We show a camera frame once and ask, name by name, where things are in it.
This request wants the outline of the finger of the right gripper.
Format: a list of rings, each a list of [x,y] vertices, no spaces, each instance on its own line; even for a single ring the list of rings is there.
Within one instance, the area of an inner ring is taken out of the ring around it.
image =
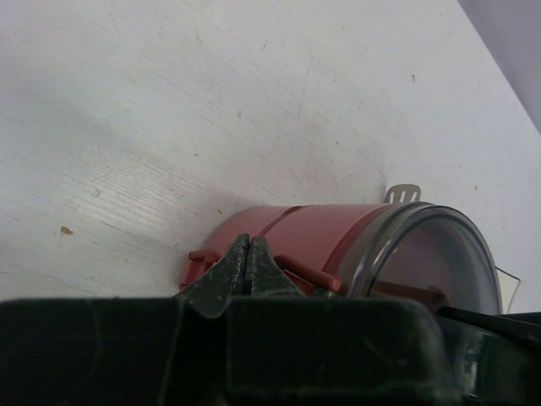
[[[454,381],[464,405],[540,404],[540,314],[485,315],[442,307]]]

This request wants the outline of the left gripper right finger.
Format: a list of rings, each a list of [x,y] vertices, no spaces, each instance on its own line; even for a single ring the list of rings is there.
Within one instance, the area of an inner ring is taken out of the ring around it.
[[[312,299],[249,248],[249,403],[458,405],[442,331],[410,299]]]

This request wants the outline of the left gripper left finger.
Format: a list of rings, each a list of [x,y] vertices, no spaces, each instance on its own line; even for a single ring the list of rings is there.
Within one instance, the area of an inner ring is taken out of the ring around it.
[[[221,390],[223,311],[249,236],[180,294],[14,299],[1,304],[4,405],[195,405]]]

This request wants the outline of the pink lunch bowl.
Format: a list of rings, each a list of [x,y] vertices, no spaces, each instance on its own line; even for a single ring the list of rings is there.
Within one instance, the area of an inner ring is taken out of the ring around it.
[[[238,235],[264,236],[279,221],[300,208],[301,206],[256,206],[229,217],[210,233],[200,248],[189,251],[181,270],[179,290],[184,290],[220,260]]]
[[[341,280],[341,294],[352,283],[359,259],[353,246],[389,204],[310,205],[286,210],[261,235],[271,253]]]

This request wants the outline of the grey transparent top lid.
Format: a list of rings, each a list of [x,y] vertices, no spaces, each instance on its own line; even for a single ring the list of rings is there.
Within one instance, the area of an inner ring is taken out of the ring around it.
[[[351,299],[398,297],[489,315],[502,311],[495,262],[477,226],[449,206],[384,204],[353,233],[335,275]]]

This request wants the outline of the metal tongs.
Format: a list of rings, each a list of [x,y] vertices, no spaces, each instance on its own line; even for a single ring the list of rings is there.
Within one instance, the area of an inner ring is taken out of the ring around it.
[[[384,202],[392,205],[418,202],[421,194],[422,190],[416,184],[396,184],[386,191]]]

